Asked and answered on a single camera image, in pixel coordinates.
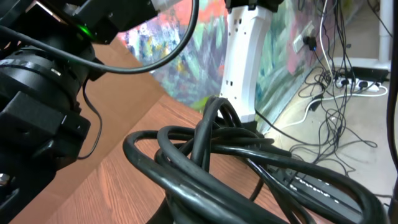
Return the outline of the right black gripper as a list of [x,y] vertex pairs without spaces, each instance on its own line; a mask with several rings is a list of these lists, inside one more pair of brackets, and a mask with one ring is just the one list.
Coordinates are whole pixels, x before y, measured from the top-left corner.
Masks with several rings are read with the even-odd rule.
[[90,122],[18,92],[1,111],[1,223],[9,223],[77,160]]

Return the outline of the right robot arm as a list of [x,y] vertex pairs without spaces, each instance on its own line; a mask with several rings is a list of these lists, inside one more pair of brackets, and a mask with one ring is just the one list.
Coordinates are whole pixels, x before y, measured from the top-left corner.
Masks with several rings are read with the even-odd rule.
[[[107,72],[160,68],[188,44],[198,20],[166,57],[139,68],[104,65],[93,44],[108,44],[168,9],[172,1],[3,1],[1,3],[1,222],[17,216],[58,170],[80,159],[90,122],[77,94]],[[256,131],[262,45],[278,1],[228,1],[228,44],[219,96],[196,128],[166,126],[127,136],[128,161],[166,193],[152,223],[280,223],[281,219],[208,172],[218,146],[274,152]]]

